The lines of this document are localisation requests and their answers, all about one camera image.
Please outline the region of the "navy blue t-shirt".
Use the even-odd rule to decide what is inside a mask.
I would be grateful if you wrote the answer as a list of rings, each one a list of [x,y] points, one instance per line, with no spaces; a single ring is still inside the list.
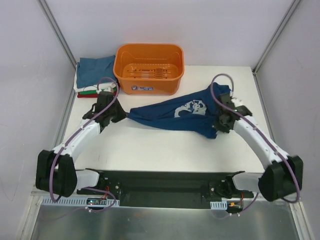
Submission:
[[[217,137],[218,109],[211,88],[160,103],[132,108],[128,118],[145,126],[171,131],[191,131],[208,139]]]

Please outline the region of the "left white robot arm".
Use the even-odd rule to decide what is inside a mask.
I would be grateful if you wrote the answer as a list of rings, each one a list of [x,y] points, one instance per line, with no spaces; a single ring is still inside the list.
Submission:
[[[127,117],[117,95],[102,91],[85,113],[73,134],[52,150],[42,150],[37,157],[35,187],[51,196],[69,197],[76,190],[89,188],[99,195],[106,183],[95,169],[77,170],[75,162],[85,147],[109,125]]]

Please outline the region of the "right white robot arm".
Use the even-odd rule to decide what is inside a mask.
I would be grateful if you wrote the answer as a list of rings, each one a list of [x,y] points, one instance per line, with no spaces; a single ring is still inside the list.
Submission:
[[[287,196],[300,198],[304,164],[295,155],[290,156],[266,136],[252,112],[229,93],[213,97],[218,110],[215,127],[218,131],[237,133],[252,149],[261,162],[263,173],[235,172],[227,177],[225,192],[237,197],[242,191],[262,194],[269,202],[278,199],[289,201]]]

